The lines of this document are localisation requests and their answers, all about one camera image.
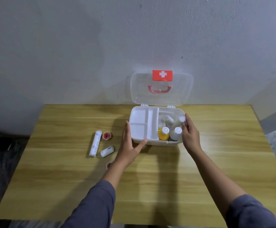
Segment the open lid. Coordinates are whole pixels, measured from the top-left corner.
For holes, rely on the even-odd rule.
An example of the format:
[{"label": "open lid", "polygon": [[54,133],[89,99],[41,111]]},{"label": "open lid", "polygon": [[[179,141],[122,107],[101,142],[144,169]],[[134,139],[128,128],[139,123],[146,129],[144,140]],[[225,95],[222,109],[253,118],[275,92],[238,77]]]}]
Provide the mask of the open lid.
[{"label": "open lid", "polygon": [[131,96],[134,103],[150,105],[183,105],[191,93],[193,76],[172,74],[172,81],[154,81],[151,73],[134,73]]}]

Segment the yellow bottle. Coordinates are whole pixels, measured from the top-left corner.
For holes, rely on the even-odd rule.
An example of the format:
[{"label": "yellow bottle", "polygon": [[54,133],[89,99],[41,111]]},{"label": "yellow bottle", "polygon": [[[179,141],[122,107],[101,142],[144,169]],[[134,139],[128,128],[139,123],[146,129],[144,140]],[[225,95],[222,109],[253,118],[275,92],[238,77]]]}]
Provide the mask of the yellow bottle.
[{"label": "yellow bottle", "polygon": [[166,141],[169,138],[169,128],[163,127],[161,130],[158,131],[158,136],[160,140]]}]

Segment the plastic box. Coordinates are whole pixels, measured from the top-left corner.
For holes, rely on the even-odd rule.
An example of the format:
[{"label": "plastic box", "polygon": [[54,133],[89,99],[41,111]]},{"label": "plastic box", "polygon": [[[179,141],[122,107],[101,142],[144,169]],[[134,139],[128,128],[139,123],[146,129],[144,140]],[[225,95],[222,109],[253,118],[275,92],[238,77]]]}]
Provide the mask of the plastic box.
[{"label": "plastic box", "polygon": [[175,106],[183,105],[187,101],[193,85],[193,76],[173,74],[172,81],[153,81],[152,77],[151,73],[135,73],[131,77],[132,100],[141,104],[132,109],[129,118],[132,139],[135,143],[140,143],[147,138],[147,145],[176,146],[182,143],[182,140],[159,140],[158,115],[167,114],[174,120],[185,115]]}]

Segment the wooden tabletop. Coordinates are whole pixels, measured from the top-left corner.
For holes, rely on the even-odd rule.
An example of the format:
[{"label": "wooden tabletop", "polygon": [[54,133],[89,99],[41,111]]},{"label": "wooden tabletop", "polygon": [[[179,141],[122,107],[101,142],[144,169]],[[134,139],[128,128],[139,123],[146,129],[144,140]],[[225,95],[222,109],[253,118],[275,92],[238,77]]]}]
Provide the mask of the wooden tabletop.
[{"label": "wooden tabletop", "polygon": [[[96,130],[118,150],[134,105],[46,105],[0,204],[0,219],[65,220],[116,153],[88,156]],[[203,150],[276,215],[276,158],[247,105],[179,107],[200,131]],[[112,223],[226,227],[197,167],[180,144],[145,146],[123,174]]]}]

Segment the sleeve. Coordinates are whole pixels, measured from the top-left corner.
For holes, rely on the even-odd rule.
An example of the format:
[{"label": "sleeve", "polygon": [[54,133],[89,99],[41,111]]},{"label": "sleeve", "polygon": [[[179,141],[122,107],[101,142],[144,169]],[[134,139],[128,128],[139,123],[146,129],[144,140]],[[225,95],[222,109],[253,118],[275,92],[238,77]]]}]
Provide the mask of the sleeve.
[{"label": "sleeve", "polygon": [[276,217],[251,195],[234,199],[226,213],[228,228],[276,228]]},{"label": "sleeve", "polygon": [[109,228],[114,211],[116,192],[111,183],[99,181],[61,226],[62,228]]}]

